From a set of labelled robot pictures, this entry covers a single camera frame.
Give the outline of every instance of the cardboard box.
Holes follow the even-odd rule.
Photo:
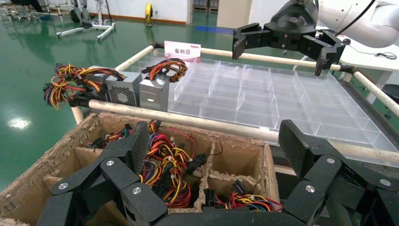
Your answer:
[[[101,149],[84,148],[87,143],[118,131],[126,123],[134,127],[138,121],[150,120],[110,113],[89,115],[0,194],[0,217],[3,218],[0,225],[36,225],[45,201],[51,195],[52,185],[94,162],[101,153]],[[240,180],[254,194],[279,199],[271,150],[263,141],[162,122],[160,132],[173,137],[177,144],[185,143],[188,152],[193,150],[192,143],[168,128],[178,129],[194,138],[198,154],[220,153],[221,145],[223,147],[221,155],[209,156],[205,165],[193,176],[185,178],[193,193],[190,208],[169,209],[169,213],[202,212],[205,188],[225,195],[231,192],[235,180]],[[100,208],[87,225],[105,223],[127,225],[113,202]]]

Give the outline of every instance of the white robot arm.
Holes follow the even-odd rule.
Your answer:
[[[319,20],[329,29],[340,31],[369,4],[367,0],[321,0]],[[371,8],[343,32],[372,48],[384,48],[399,38],[399,0],[375,1]]]

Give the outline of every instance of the robotic arm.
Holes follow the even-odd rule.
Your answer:
[[[234,31],[233,59],[245,49],[272,47],[298,51],[317,61],[315,75],[339,61],[345,45],[331,32],[316,37],[318,9],[311,0],[290,0],[263,26],[249,24]]]
[[[254,23],[236,29],[233,59],[238,59],[248,48],[298,51],[317,61],[315,75],[319,76],[322,70],[339,61],[345,45],[336,33],[329,31],[322,31],[316,37],[317,19],[332,31],[343,31],[349,38],[372,48],[390,46],[399,37],[399,2],[396,0],[316,2],[290,0],[263,28]]]

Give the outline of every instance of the yellow fan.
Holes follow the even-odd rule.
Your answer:
[[[145,6],[145,19],[144,19],[144,25],[146,27],[152,27],[154,25],[154,22],[151,20],[152,18],[152,4],[147,3]]]

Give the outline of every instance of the power supply fan grille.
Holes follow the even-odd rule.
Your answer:
[[[117,104],[137,106],[135,93],[126,87],[108,87],[111,101]]]

